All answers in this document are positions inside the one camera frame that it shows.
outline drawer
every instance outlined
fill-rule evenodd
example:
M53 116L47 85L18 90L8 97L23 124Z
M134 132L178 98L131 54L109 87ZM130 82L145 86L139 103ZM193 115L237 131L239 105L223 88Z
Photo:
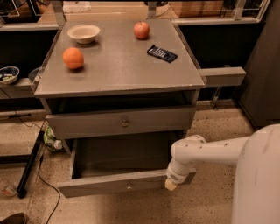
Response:
M75 139L71 179L58 188L66 198L164 188L176 140L175 132Z
M57 138L100 137L191 127L195 106L133 108L48 115Z

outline cabinet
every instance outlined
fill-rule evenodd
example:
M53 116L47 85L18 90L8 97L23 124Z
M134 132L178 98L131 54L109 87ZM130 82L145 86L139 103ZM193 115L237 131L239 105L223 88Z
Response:
M35 96L71 154L71 180L59 184L66 197L162 187L170 146L191 127L205 83L176 25L149 19L150 36L139 40L136 22L87 22L101 28L88 45L67 36L80 23L66 22L45 66ZM152 45L178 58L151 57ZM62 61L70 46L85 58L77 71Z

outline apple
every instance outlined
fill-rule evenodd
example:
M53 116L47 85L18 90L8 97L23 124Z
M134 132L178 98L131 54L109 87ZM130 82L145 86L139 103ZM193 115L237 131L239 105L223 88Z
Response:
M150 26L146 22L137 22L134 25L133 32L138 39L146 39L150 33Z

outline tile floor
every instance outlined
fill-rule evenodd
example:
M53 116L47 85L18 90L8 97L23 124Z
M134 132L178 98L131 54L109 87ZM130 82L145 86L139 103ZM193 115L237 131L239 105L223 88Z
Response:
M21 119L0 120L0 155L28 154L35 143L44 111ZM188 135L200 134L208 142L249 136L254 132L248 119L237 107L198 106ZM26 184L25 198L0 194L0 220L24 212L28 224L43 224L53 211L58 194L38 177L39 156L44 152L41 176L49 184L70 178L70 156L51 153L41 146ZM0 167L0 178L18 183L24 167ZM220 164L197 164L197 174L190 185L180 185L175 191L145 190L120 192L66 199L59 205L48 223L67 224L226 224L230 223L235 168Z

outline black shoe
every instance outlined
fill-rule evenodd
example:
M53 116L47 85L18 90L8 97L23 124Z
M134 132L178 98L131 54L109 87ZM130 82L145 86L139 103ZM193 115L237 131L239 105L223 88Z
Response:
M25 224L27 222L27 216L24 213L15 213L4 220L0 221L0 224Z

